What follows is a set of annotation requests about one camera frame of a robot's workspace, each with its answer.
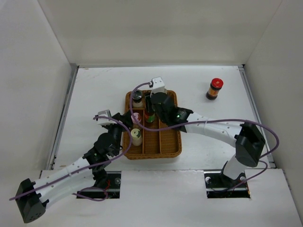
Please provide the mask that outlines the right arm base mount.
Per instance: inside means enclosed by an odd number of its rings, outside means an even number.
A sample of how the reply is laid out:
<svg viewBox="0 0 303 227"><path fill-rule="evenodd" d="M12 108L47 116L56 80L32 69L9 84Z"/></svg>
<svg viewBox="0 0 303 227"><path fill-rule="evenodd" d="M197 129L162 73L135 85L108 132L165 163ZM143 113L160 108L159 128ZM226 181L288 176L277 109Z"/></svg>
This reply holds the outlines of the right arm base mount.
<svg viewBox="0 0 303 227"><path fill-rule="evenodd" d="M208 199L250 198L245 173L236 180L224 176L220 171L204 171L206 195Z"/></svg>

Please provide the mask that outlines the green label red sauce bottle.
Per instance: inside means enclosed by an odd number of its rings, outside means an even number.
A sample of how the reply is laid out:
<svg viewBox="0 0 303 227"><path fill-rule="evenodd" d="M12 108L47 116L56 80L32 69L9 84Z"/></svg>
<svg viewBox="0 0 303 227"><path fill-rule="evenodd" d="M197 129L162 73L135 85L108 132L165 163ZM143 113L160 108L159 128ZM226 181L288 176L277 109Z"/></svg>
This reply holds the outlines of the green label red sauce bottle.
<svg viewBox="0 0 303 227"><path fill-rule="evenodd" d="M153 110L144 110L144 119L147 123L152 123L155 121L155 112Z"/></svg>

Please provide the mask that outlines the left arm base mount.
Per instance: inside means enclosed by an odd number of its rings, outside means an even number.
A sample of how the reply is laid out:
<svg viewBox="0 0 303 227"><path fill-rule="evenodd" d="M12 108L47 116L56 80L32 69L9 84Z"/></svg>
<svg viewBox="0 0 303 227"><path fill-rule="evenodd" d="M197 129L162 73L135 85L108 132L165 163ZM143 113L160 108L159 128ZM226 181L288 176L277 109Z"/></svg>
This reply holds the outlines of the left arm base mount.
<svg viewBox="0 0 303 227"><path fill-rule="evenodd" d="M77 199L88 197L92 200L119 199L121 187L121 171L109 171L105 180L95 183L93 187L76 192Z"/></svg>

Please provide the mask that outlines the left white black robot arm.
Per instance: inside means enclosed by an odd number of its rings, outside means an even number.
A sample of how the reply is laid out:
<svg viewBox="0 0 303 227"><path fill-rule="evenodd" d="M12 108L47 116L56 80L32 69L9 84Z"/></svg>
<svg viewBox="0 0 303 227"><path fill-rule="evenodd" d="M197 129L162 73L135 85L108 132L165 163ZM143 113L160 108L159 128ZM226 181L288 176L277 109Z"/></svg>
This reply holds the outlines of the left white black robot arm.
<svg viewBox="0 0 303 227"><path fill-rule="evenodd" d="M54 203L67 195L90 187L102 188L106 184L107 167L121 157L123 132L130 132L133 126L131 112L116 113L109 110L99 112L94 120L107 131L102 133L93 147L69 166L54 174L35 181L23 180L13 200L24 223L40 218Z"/></svg>

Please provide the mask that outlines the red cap dark sauce jar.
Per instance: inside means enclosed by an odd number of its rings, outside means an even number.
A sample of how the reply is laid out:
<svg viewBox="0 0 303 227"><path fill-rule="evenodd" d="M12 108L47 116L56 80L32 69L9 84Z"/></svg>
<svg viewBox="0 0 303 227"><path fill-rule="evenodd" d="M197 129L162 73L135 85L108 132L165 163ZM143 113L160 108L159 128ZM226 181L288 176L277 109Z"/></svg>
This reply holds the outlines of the red cap dark sauce jar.
<svg viewBox="0 0 303 227"><path fill-rule="evenodd" d="M212 79L210 83L210 87L206 93L206 97L209 100L215 100L218 97L219 91L223 87L223 80L220 78L214 78Z"/></svg>

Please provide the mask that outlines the salt grinder black top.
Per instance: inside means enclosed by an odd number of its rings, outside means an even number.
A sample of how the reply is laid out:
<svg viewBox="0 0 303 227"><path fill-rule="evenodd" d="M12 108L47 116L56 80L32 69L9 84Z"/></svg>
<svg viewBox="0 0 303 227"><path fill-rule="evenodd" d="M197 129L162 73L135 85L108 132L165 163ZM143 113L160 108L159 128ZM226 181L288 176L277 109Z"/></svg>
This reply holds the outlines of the salt grinder black top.
<svg viewBox="0 0 303 227"><path fill-rule="evenodd" d="M131 95L132 108L142 109L143 105L143 92L139 89L135 90Z"/></svg>

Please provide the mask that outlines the small black cap pepper shaker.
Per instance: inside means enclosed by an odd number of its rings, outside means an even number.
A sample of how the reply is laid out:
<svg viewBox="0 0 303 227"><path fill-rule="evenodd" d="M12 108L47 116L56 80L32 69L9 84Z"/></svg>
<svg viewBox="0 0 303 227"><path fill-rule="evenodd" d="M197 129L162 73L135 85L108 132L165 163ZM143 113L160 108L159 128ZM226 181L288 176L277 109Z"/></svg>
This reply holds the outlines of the small black cap pepper shaker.
<svg viewBox="0 0 303 227"><path fill-rule="evenodd" d="M145 94L145 109L148 113L154 112L154 110L152 108L150 93Z"/></svg>

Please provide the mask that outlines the pink cap spice shaker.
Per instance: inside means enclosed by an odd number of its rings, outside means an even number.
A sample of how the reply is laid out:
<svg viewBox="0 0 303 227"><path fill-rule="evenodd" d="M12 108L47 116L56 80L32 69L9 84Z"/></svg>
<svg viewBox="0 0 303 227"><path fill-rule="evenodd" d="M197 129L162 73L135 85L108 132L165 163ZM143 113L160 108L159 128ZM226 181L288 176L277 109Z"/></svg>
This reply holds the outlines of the pink cap spice shaker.
<svg viewBox="0 0 303 227"><path fill-rule="evenodd" d="M141 129L140 125L137 124L141 123L142 118L141 115L138 112L134 112L134 115L131 117L132 122L133 122L133 128Z"/></svg>

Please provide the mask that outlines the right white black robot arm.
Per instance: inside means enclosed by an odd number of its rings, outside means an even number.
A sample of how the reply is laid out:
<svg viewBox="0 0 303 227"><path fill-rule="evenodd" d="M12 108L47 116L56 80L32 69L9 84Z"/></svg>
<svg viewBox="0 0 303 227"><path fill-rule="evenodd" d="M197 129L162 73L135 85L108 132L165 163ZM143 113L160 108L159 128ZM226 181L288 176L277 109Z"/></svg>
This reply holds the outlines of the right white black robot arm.
<svg viewBox="0 0 303 227"><path fill-rule="evenodd" d="M192 110L177 107L172 98L162 92L151 94L149 104L168 128L207 136L235 148L235 154L224 164L219 176L223 186L231 187L246 168L258 165L265 139L255 124L217 122Z"/></svg>

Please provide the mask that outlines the yellow cap spice shaker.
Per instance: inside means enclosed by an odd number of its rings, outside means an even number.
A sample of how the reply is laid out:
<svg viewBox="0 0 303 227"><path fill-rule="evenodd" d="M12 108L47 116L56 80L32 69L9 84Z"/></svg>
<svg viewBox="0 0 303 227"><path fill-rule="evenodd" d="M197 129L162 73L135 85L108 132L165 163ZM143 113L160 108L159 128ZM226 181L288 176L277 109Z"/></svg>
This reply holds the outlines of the yellow cap spice shaker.
<svg viewBox="0 0 303 227"><path fill-rule="evenodd" d="M132 144L134 146L140 146L143 143L143 137L141 130L134 128L131 130Z"/></svg>

